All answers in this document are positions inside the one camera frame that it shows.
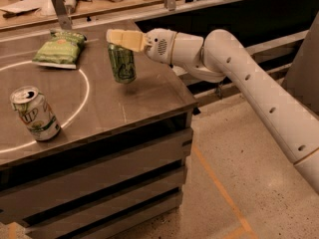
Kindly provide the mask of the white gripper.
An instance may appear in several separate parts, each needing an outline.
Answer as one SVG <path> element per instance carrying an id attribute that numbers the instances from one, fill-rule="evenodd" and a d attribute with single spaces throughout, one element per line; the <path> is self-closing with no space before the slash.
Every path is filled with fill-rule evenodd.
<path id="1" fill-rule="evenodd" d="M 176 31 L 162 28 L 150 30 L 146 34 L 134 30 L 109 29 L 106 39 L 109 43 L 134 52 L 145 50 L 146 55 L 153 61 L 169 65 L 175 36 Z"/>

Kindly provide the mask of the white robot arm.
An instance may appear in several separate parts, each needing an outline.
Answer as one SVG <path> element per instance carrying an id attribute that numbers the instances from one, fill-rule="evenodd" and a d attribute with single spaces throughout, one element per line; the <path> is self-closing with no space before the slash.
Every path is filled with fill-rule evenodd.
<path id="1" fill-rule="evenodd" d="M 319 119 L 263 71 L 231 33 L 218 29 L 202 38 L 166 29 L 111 29 L 106 39 L 206 82 L 231 79 L 288 160 L 319 192 Z"/>

